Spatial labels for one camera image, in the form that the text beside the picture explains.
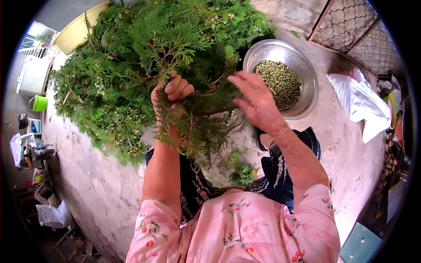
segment shirt sleeve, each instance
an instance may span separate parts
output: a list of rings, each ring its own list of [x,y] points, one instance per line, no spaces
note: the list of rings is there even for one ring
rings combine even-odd
[[[176,214],[159,201],[143,201],[126,262],[177,262],[180,255],[181,230]]]
[[[327,186],[309,188],[284,222],[299,248],[292,262],[338,262],[341,244]]]

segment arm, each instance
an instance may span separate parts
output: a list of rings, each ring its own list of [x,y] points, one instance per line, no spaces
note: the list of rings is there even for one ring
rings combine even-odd
[[[187,95],[194,93],[194,88],[189,85],[185,79],[181,79],[177,72],[172,72],[172,80],[165,88],[168,99],[174,101],[183,99]],[[151,99],[157,116],[157,126],[161,125],[159,109],[157,107],[157,93],[162,89],[162,84],[158,84],[152,91]],[[174,139],[180,138],[177,127],[170,125],[168,134]],[[173,210],[178,219],[181,218],[180,205],[180,156],[176,149],[166,143],[155,140],[154,154],[148,164],[145,172],[142,201],[152,199],[157,200],[171,210]]]
[[[293,182],[294,207],[300,202],[303,193],[313,185],[323,184],[329,187],[325,169],[310,148],[282,119],[271,92],[261,78],[240,71],[234,76],[229,76],[228,80],[246,98],[236,98],[232,102],[239,106],[252,125],[274,137],[275,143],[281,149]]]

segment finger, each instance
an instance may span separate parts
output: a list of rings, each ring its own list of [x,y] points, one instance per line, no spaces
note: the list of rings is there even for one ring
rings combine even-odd
[[[232,103],[237,105],[242,112],[246,115],[246,117],[251,116],[251,114],[254,112],[253,106],[251,106],[250,102],[242,99],[242,98],[235,98],[232,100]]]
[[[195,88],[193,87],[192,84],[188,84],[181,92],[180,95],[178,97],[178,99],[184,99],[185,97],[187,97],[190,94],[194,94],[195,93]]]
[[[168,95],[168,99],[170,101],[176,100],[178,98],[180,98],[180,93],[181,91],[188,85],[189,83],[187,82],[187,80],[185,79],[181,79],[179,82],[179,85],[177,86],[177,88],[174,90],[174,92],[172,92],[171,94]]]
[[[171,78],[173,78],[173,77],[175,77],[175,76],[177,76],[177,71],[172,70],[172,71],[170,72],[170,77],[171,77]]]
[[[181,112],[181,105],[174,103],[171,105],[171,109],[173,110],[174,117],[176,119],[180,119],[183,116],[183,113]]]
[[[250,100],[253,98],[255,88],[239,76],[228,76],[228,81],[234,84],[244,96]]]
[[[173,93],[177,86],[179,85],[181,80],[181,76],[180,75],[176,75],[171,81],[170,83],[167,84],[167,86],[165,87],[165,93],[167,94],[171,94]]]
[[[162,89],[162,83],[158,83],[156,87],[151,92],[152,103],[155,104],[155,101],[159,99],[158,92]]]
[[[245,81],[249,82],[252,86],[255,88],[263,88],[265,87],[265,84],[263,80],[260,78],[260,76],[252,73],[245,72],[243,70],[238,71],[235,73],[236,76],[241,77]]]

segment wire mesh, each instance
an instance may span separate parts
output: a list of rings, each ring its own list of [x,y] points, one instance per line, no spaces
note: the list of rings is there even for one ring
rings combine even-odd
[[[400,71],[400,58],[385,26],[380,22],[348,54],[376,75]]]
[[[335,0],[313,41],[340,52],[350,49],[377,14],[364,0]]]
[[[366,0],[335,0],[313,41],[342,53],[349,51],[377,18]],[[347,55],[376,75],[396,70],[400,59],[390,34],[379,23]]]

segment metal gate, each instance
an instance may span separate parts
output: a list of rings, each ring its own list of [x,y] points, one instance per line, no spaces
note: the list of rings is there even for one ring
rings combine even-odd
[[[308,41],[354,59],[376,76],[400,71],[392,38],[366,0],[328,0]]]

